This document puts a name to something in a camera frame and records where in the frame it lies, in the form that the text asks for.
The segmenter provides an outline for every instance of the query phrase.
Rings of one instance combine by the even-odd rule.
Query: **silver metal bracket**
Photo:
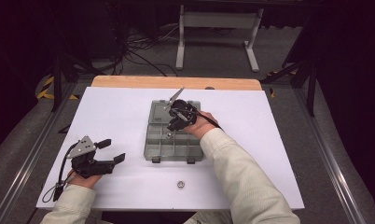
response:
[[[75,147],[71,149],[71,152],[68,154],[67,158],[72,159],[80,155],[89,153],[97,149],[97,146],[91,141],[91,139],[86,135],[80,140]]]

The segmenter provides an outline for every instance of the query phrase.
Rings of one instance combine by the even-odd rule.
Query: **white metal frame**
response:
[[[257,13],[215,13],[215,12],[185,12],[184,6],[181,6],[179,17],[179,44],[176,54],[177,70],[184,67],[185,54],[185,27],[217,27],[217,28],[240,28],[251,29],[251,38],[244,41],[244,47],[248,56],[253,72],[258,72],[257,59],[252,47],[257,37],[257,29],[263,15],[263,8]]]

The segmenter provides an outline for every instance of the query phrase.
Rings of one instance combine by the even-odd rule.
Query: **forearm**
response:
[[[53,211],[46,214],[42,223],[82,223],[90,213],[95,191],[77,185],[68,185]]]
[[[233,139],[213,129],[201,147],[230,201],[233,223],[299,223],[281,192]]]

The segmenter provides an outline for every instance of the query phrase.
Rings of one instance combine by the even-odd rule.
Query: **dark background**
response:
[[[375,200],[375,1],[324,5],[325,10],[313,14],[271,8],[265,10],[262,25],[305,26],[285,62],[318,57],[318,81],[341,141]],[[0,144],[36,104],[35,87],[52,69],[53,41],[86,63],[112,58],[123,52],[116,37],[127,26],[154,38],[160,26],[178,22],[179,11],[178,6],[82,1],[48,1],[47,6],[60,25],[54,35],[62,34],[52,41],[47,24],[40,24],[25,2],[0,2]],[[123,16],[112,16],[110,7]]]

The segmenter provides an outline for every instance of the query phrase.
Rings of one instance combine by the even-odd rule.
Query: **white board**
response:
[[[92,206],[100,210],[180,210],[229,209],[229,202],[206,159],[146,161],[146,127],[153,100],[168,100],[177,89],[87,88],[73,123],[39,196],[38,208],[52,208],[42,197],[57,182],[67,149],[88,135],[93,142],[112,139],[112,145],[97,150],[97,161],[110,161],[120,153],[126,160],[112,175],[104,175],[95,186]],[[304,207],[285,148],[264,91],[184,90],[180,99],[201,102],[201,110],[211,112],[224,131],[248,151],[280,190],[292,209]],[[70,171],[67,161],[64,176]],[[183,189],[177,187],[184,181]]]

